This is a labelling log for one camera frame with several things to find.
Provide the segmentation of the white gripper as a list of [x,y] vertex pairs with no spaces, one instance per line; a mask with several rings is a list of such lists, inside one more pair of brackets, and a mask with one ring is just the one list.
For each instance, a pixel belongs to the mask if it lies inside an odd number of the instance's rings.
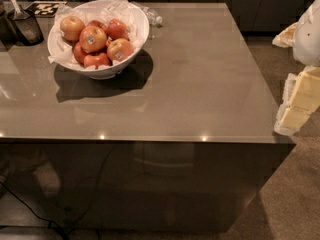
[[[272,44],[281,48],[294,46],[294,33],[297,23],[281,31]],[[285,81],[283,104],[315,112],[320,106],[320,67],[306,66],[298,75],[290,73]]]

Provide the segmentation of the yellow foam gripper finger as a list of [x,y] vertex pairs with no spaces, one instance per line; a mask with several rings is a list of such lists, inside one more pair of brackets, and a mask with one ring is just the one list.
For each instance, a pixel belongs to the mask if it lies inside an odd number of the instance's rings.
[[291,136],[308,121],[311,113],[298,107],[281,104],[276,115],[274,131],[280,135]]

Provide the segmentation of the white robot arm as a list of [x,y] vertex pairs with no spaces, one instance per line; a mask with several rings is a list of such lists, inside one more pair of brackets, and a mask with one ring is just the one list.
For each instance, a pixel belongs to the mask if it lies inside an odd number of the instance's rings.
[[320,0],[315,0],[272,44],[291,47],[294,59],[304,65],[298,75],[288,75],[274,125],[276,133],[291,136],[320,107]]

